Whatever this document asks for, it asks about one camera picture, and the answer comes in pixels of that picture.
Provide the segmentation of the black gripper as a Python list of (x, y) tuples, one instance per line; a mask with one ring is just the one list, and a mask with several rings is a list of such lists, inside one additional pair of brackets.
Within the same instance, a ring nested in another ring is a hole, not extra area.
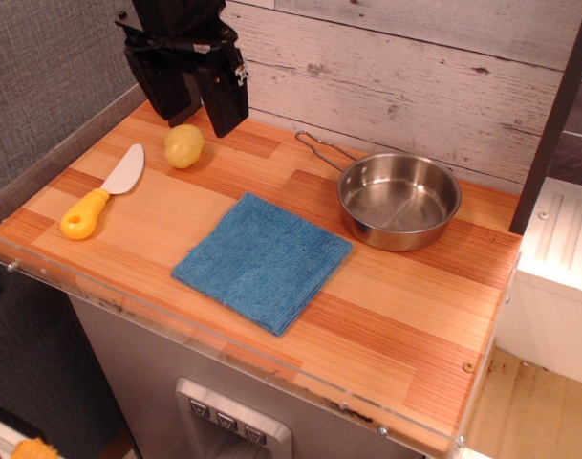
[[(125, 57), (156, 113), (171, 127), (185, 122), (201, 98), (212, 128), (223, 138), (248, 117), (248, 71), (238, 34), (221, 19), (225, 1), (134, 1), (117, 13)], [(163, 56), (201, 57), (197, 83)]]

